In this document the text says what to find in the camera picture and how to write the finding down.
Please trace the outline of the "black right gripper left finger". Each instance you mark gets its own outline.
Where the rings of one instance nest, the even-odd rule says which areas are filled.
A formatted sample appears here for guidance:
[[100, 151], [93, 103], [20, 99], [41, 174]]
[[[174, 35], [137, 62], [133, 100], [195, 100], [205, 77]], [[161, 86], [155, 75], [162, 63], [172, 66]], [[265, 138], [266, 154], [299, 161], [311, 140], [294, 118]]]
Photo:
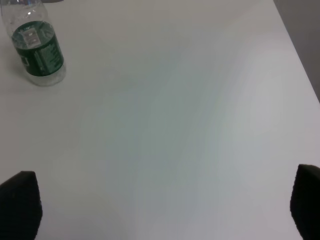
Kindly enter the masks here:
[[34, 240], [43, 208], [36, 173], [20, 171], [0, 185], [0, 238]]

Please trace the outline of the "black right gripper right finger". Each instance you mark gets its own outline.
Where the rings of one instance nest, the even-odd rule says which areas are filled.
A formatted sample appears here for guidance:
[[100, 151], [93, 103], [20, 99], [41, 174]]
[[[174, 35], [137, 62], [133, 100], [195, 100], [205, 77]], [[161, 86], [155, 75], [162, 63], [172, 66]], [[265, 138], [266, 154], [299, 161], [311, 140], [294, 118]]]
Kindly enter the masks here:
[[300, 164], [290, 199], [290, 212], [304, 240], [320, 239], [320, 168]]

